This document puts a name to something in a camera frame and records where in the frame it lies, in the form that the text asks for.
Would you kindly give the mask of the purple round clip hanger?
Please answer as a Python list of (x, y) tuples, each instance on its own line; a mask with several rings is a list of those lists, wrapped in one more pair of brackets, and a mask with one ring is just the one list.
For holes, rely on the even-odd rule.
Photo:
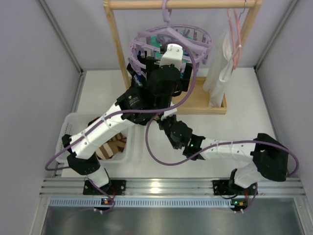
[[(162, 16), (165, 25), (156, 26), (138, 32), (135, 38), (131, 41), (129, 47), (142, 47), (145, 51), (147, 51), (147, 56), (150, 55), (156, 58), (155, 51), (160, 52), (160, 47), (157, 48), (151, 46), (150, 40), (152, 36), (157, 36), (161, 45), (169, 41), (183, 43), (192, 52), (197, 67), (199, 67), (200, 64), (205, 65), (213, 44), (210, 34), (197, 26), (171, 23), (171, 13), (172, 11), (170, 9), (167, 10), (166, 8), (163, 8)], [(146, 69), (146, 65), (144, 66), (138, 62), (135, 63)]]

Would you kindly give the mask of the brown tan striped sock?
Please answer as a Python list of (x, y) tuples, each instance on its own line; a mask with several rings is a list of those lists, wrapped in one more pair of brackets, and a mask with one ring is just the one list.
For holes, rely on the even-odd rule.
[(111, 159), (117, 153), (122, 153), (126, 146), (127, 137), (119, 133), (101, 145), (95, 152), (99, 160)]

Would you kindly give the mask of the brown tan argyle sock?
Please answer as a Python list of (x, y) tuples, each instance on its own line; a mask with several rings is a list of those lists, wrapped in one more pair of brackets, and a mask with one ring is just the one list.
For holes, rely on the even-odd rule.
[(174, 80), (174, 86), (175, 86), (175, 89), (172, 92), (172, 97), (179, 96), (179, 95), (181, 95), (182, 92), (185, 91), (184, 79), (183, 79), (181, 74), (180, 74), (179, 78)]

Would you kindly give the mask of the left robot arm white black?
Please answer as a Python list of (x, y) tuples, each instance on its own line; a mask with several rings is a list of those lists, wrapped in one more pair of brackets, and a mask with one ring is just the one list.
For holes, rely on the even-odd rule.
[(173, 97), (182, 92), (191, 94), (189, 82), (196, 77), (195, 60), (187, 63), (184, 72), (174, 60), (166, 61), (162, 57), (158, 64), (156, 59), (145, 59), (147, 78), (139, 86), (130, 86), (109, 108), (109, 110), (92, 122), (85, 130), (76, 135), (64, 135), (62, 143), (66, 151), (68, 166), (102, 190), (110, 186), (107, 171), (101, 166), (96, 151), (108, 143), (117, 134), (136, 124), (146, 125), (157, 118), (160, 130), (163, 130), (175, 149), (186, 147), (192, 138), (192, 129), (175, 114)]

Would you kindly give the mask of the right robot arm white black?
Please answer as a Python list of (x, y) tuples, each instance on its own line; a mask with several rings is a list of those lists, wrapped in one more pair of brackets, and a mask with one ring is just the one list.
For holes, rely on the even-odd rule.
[(284, 182), (287, 178), (288, 152), (284, 146), (265, 133), (248, 143), (221, 142), (193, 134), (193, 130), (176, 116), (157, 121), (174, 149), (182, 149), (185, 157), (196, 160), (232, 160), (245, 162), (231, 171), (229, 187), (248, 188), (262, 180)]

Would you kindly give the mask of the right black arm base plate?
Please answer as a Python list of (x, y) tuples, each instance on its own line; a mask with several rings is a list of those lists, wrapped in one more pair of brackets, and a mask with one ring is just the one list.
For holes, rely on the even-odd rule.
[(257, 184), (254, 183), (248, 188), (243, 188), (238, 186), (229, 180), (213, 180), (213, 191), (214, 195), (221, 196), (245, 196), (245, 195), (254, 195), (256, 191)]

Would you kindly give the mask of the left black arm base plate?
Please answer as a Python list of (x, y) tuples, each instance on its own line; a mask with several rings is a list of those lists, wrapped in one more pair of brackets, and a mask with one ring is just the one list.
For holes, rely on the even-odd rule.
[[(111, 184), (100, 188), (110, 196), (124, 195), (126, 190), (126, 180), (111, 180)], [(103, 195), (97, 190), (89, 180), (85, 180), (83, 195)]]

